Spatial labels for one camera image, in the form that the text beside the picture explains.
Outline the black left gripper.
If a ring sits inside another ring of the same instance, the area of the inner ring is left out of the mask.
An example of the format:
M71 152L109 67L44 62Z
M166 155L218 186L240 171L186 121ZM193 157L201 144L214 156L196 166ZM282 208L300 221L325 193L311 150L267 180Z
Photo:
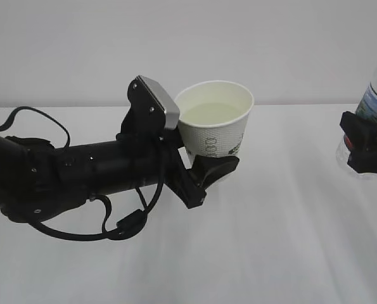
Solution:
M172 131L171 138L165 137L163 148L166 155L165 183L185 204L187 209L202 206L206 192L211 185L234 172L240 162L237 156L213 158L196 155L188 170L178 149L185 148L178 127Z

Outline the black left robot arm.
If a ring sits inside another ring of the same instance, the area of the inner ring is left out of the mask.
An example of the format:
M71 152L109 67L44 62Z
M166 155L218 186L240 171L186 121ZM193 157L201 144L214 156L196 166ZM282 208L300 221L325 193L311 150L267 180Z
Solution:
M155 80L139 75L128 86L131 104L115 140L61 148L38 138L2 137L0 210L14 222L47 221L98 196L156 185L169 187L188 208L200 206L206 189L233 172L236 156L196 156L182 162L179 109Z

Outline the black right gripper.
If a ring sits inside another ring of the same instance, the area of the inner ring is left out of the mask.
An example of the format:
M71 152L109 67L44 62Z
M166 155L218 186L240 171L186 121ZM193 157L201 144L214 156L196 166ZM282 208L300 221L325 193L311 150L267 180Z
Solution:
M377 123L345 111L340 127L349 150L347 165L358 174L377 174Z

